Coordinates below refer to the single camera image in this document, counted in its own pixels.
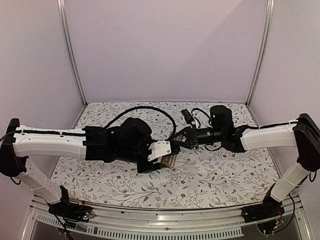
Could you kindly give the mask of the left aluminium frame post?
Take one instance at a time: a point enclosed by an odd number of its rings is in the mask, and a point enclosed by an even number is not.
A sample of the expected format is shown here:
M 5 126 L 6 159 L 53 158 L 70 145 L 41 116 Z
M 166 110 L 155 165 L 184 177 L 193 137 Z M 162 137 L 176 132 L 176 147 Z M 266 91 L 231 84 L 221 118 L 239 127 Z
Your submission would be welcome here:
M 64 39 L 64 44 L 66 48 L 66 53 L 73 77 L 73 81 L 80 99 L 81 104 L 85 107 L 87 106 L 88 102 L 85 96 L 84 88 L 81 83 L 81 78 L 77 66 L 77 61 L 75 58 L 72 40 L 71 40 L 71 34 L 69 30 L 69 24 L 68 24 L 68 17 L 67 17 L 67 11 L 66 11 L 66 5 L 64 0 L 57 0 L 57 9 L 59 14 L 59 20 L 62 30 L 62 36 Z

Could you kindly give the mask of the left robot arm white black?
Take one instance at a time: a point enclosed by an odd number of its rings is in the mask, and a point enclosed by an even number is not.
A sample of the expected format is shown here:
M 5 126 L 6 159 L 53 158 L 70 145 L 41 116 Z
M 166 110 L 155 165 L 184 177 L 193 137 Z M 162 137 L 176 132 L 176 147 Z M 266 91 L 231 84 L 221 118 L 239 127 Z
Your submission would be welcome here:
M 119 126 L 68 130 L 31 128 L 13 118 L 0 139 L 0 172 L 27 184 L 46 201 L 50 214 L 86 222 L 94 217 L 93 209 L 84 201 L 70 202 L 68 190 L 53 183 L 30 156 L 72 157 L 105 163 L 119 160 L 136 164 L 139 173 L 149 173 L 164 167 L 161 158 L 180 152 L 173 140 L 154 140 L 151 133 L 144 121 L 132 117 Z

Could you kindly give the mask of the floral patterned table mat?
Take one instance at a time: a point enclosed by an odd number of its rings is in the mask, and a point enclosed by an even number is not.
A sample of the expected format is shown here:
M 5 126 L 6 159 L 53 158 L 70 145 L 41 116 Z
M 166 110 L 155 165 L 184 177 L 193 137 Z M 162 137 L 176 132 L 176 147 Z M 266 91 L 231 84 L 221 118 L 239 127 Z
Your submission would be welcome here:
M 155 140 L 166 139 L 176 123 L 186 122 L 181 110 L 194 112 L 202 127 L 208 126 L 211 103 L 201 102 L 90 103 L 77 127 L 120 125 L 130 116 L 145 121 Z M 274 162 L 265 148 L 232 153 L 218 144 L 196 150 L 183 148 L 173 168 L 139 174 L 134 163 L 85 161 L 61 157 L 51 180 L 64 186 L 72 199 L 107 205 L 150 209 L 201 209 L 260 202 L 279 179 Z

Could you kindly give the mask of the aluminium frame post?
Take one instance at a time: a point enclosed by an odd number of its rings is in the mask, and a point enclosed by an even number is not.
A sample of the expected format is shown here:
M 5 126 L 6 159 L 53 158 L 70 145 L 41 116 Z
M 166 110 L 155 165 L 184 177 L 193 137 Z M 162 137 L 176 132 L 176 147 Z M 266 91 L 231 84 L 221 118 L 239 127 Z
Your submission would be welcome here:
M 81 78 L 77 66 L 77 61 L 75 58 L 72 40 L 71 40 L 71 34 L 69 30 L 69 24 L 68 24 L 68 17 L 67 17 L 67 11 L 66 11 L 66 5 L 64 0 L 57 0 L 57 9 L 59 14 L 59 20 L 62 30 L 62 36 L 64 39 L 64 44 L 66 48 L 66 53 L 73 77 L 73 81 L 80 99 L 81 104 L 85 107 L 87 106 L 88 102 L 85 96 L 84 88 L 81 83 Z
M 258 86 L 259 77 L 263 68 L 264 58 L 268 46 L 268 40 L 270 31 L 272 28 L 272 20 L 273 20 L 273 14 L 274 14 L 274 7 L 275 7 L 275 1 L 274 0 L 268 0 L 266 5 L 266 13 L 265 13 L 265 19 L 264 19 L 264 26 L 262 31 L 262 37 L 261 37 L 261 43 L 259 47 L 259 52 L 257 56 L 257 61 L 255 64 L 253 77 L 251 80 L 251 84 L 249 87 L 248 95 L 246 97 L 245 104 L 249 108 L 253 102 L 254 95 Z

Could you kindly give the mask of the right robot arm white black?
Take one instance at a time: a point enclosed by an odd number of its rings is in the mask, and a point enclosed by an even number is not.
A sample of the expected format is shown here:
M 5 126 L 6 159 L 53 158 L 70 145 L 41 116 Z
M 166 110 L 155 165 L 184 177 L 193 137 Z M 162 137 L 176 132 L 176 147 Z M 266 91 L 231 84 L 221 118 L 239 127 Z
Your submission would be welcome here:
M 210 127 L 199 129 L 192 124 L 192 116 L 186 109 L 181 113 L 189 126 L 169 138 L 178 147 L 197 149 L 201 145 L 220 143 L 232 153 L 272 147 L 297 148 L 296 162 L 271 186 L 262 203 L 242 208 L 245 223 L 283 214 L 283 200 L 310 173 L 320 169 L 320 129 L 307 113 L 285 123 L 235 127 L 232 111 L 223 105 L 215 105 L 210 108 Z

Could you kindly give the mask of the right aluminium frame post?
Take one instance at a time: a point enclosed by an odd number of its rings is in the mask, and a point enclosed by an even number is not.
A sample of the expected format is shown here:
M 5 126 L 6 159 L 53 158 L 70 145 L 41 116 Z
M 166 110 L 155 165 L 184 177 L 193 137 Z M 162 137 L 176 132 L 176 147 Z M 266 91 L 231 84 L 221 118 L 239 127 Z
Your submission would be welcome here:
M 259 77 L 263 68 L 264 58 L 268 46 L 268 40 L 270 31 L 272 28 L 272 20 L 273 20 L 273 14 L 274 14 L 274 7 L 275 7 L 275 1 L 274 0 L 268 0 L 266 5 L 266 13 L 265 13 L 265 19 L 264 19 L 264 26 L 262 31 L 262 37 L 261 37 L 261 43 L 259 47 L 259 52 L 257 56 L 257 61 L 255 64 L 253 77 L 251 80 L 251 84 L 249 87 L 248 95 L 246 97 L 245 104 L 249 108 L 253 102 L 254 95 L 258 86 Z

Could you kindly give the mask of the aluminium front rail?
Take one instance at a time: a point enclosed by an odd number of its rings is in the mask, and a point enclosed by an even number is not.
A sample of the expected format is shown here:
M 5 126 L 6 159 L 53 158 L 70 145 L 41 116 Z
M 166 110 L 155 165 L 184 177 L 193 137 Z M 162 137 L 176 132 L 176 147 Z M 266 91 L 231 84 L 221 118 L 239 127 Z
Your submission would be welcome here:
M 72 227 L 62 226 L 48 206 L 34 196 L 28 209 L 23 240 L 311 240 L 313 235 L 298 195 L 283 202 L 284 214 L 245 222 L 242 206 L 162 210 L 93 204 L 95 216 Z

